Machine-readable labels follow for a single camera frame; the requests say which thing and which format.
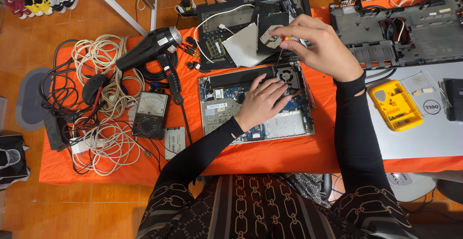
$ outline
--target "person's left hand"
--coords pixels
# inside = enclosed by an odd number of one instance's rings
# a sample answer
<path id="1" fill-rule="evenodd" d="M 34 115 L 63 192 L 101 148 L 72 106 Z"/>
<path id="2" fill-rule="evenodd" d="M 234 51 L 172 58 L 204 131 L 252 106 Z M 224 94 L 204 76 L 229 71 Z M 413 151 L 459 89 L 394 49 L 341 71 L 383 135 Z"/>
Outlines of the person's left hand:
<path id="1" fill-rule="evenodd" d="M 240 110 L 235 114 L 235 120 L 244 132 L 275 117 L 291 100 L 291 96 L 287 95 L 275 104 L 288 85 L 272 78 L 258 87 L 265 76 L 266 74 L 260 75 L 252 82 Z"/>

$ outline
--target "black hair dryer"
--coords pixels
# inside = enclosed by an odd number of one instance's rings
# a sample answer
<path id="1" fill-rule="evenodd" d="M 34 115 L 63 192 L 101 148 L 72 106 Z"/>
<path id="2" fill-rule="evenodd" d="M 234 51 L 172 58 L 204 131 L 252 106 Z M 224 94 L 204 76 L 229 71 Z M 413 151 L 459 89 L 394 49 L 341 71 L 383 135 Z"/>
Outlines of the black hair dryer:
<path id="1" fill-rule="evenodd" d="M 147 62 L 158 60 L 166 74 L 174 103 L 181 105 L 182 87 L 177 70 L 172 66 L 169 54 L 174 53 L 183 39 L 176 27 L 163 27 L 149 32 L 135 47 L 116 61 L 119 70 L 125 72 Z"/>

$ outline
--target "hand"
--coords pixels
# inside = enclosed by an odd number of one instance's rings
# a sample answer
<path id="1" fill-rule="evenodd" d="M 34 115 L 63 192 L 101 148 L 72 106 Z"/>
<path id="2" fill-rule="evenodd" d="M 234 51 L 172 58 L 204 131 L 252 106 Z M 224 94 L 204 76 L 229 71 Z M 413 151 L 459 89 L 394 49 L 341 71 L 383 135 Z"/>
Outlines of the hand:
<path id="1" fill-rule="evenodd" d="M 275 117 L 291 99 L 291 96 L 287 95 L 275 104 L 288 85 L 272 78 L 258 87 L 265 76 L 266 74 L 260 75 L 252 82 L 240 110 L 235 114 L 235 120 L 244 132 Z"/>
<path id="2" fill-rule="evenodd" d="M 312 43 L 310 49 L 294 40 L 285 40 L 281 48 L 296 53 L 307 66 L 332 76 L 339 82 L 353 81 L 363 74 L 357 59 L 339 40 L 333 28 L 317 18 L 299 15 L 286 27 L 269 32 L 273 36 L 292 36 Z"/>

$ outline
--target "orange tablecloth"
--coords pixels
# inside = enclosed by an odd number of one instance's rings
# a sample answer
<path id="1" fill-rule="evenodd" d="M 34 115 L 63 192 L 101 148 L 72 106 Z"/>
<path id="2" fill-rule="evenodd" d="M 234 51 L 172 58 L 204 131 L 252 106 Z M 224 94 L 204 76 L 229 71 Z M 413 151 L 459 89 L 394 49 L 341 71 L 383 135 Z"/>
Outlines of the orange tablecloth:
<path id="1" fill-rule="evenodd" d="M 388 0 L 367 1 L 363 5 L 381 5 L 391 7 Z M 328 7 L 312 9 L 313 17 L 321 19 L 325 23 L 331 23 Z M 183 39 L 193 34 L 194 29 L 182 30 Z M 142 37 L 130 38 L 127 48 L 131 49 Z M 64 63 L 71 53 L 72 47 L 61 48 L 58 53 L 57 63 Z M 182 83 L 182 95 L 185 98 L 185 110 L 192 140 L 203 137 L 200 116 L 198 78 L 203 76 L 226 73 L 236 70 L 216 70 L 201 74 L 198 70 L 188 70 L 185 66 L 191 61 L 191 56 L 178 51 L 179 61 L 177 71 Z M 151 71 L 159 71 L 158 62 L 148 65 Z M 339 167 L 334 152 L 333 134 L 336 113 L 335 91 L 333 79 L 322 73 L 303 66 L 303 72 L 313 92 L 316 109 L 312 110 L 315 135 L 302 138 L 288 138 L 273 141 L 255 142 L 227 147 L 212 164 L 204 171 L 203 175 L 220 175 L 235 173 L 266 173 L 266 172 L 308 172 L 308 173 L 338 173 Z M 80 92 L 80 86 L 75 75 L 73 76 Z M 137 84 L 124 82 L 129 94 L 137 92 Z M 166 127 L 184 126 L 182 111 L 179 106 L 171 102 Z M 147 139 L 138 139 L 141 144 L 154 152 L 154 147 Z M 137 153 L 129 157 L 136 159 Z M 444 170 L 463 169 L 463 156 L 435 157 L 418 159 L 392 159 L 384 161 L 387 172 L 438 172 Z M 49 148 L 48 138 L 45 135 L 43 145 L 43 157 L 39 181 L 54 184 L 69 184 L 72 182 L 98 182 L 98 183 L 124 183 L 143 184 L 153 186 L 159 176 L 157 162 L 153 158 L 147 158 L 143 153 L 140 159 L 132 165 L 123 166 L 109 176 L 99 176 L 90 171 L 85 175 L 78 175 L 72 169 L 72 161 L 66 150 L 57 153 Z"/>

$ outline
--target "orange tile floor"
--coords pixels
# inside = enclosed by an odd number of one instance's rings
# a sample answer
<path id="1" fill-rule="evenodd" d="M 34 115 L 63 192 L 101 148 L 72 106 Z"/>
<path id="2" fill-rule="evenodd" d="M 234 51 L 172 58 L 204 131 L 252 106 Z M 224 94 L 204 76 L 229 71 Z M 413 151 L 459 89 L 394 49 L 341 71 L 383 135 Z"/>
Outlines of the orange tile floor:
<path id="1" fill-rule="evenodd" d="M 137 17 L 144 29 L 150 29 L 151 13 L 148 8 L 136 11 L 135 0 L 116 1 L 132 17 Z M 158 0 L 157 27 L 177 23 L 177 13 L 173 7 L 179 2 Z M 201 4 L 204 0 L 194 2 Z M 310 5 L 321 7 L 331 2 L 339 0 L 310 0 Z M 103 34 L 137 36 L 138 32 L 103 0 L 80 0 L 73 11 L 25 20 L 0 8 L 0 16 L 3 21 L 0 28 L 0 95 L 8 98 L 3 134 L 22 133 L 26 144 L 31 147 L 26 152 L 31 176 L 27 182 L 15 183 L 7 189 L 2 229 L 13 231 L 15 239 L 133 238 L 152 188 L 99 183 L 75 183 L 70 186 L 39 183 L 44 128 L 34 132 L 22 130 L 15 122 L 14 108 L 22 78 L 32 69 L 51 68 L 53 52 L 61 41 L 94 40 Z M 177 26 L 186 29 L 196 25 L 193 18 L 179 18 Z M 336 183 L 335 189 L 344 191 L 342 179 Z M 197 185 L 192 190 L 194 195 L 198 195 L 201 186 Z M 339 195 L 333 193 L 333 196 L 336 198 Z M 449 201 L 438 191 L 434 200 L 429 205 L 432 208 L 450 214 L 463 211 L 462 205 Z M 416 204 L 419 203 L 406 203 L 406 206 L 416 208 Z M 409 220 L 415 223 L 449 222 L 432 213 L 412 215 Z"/>

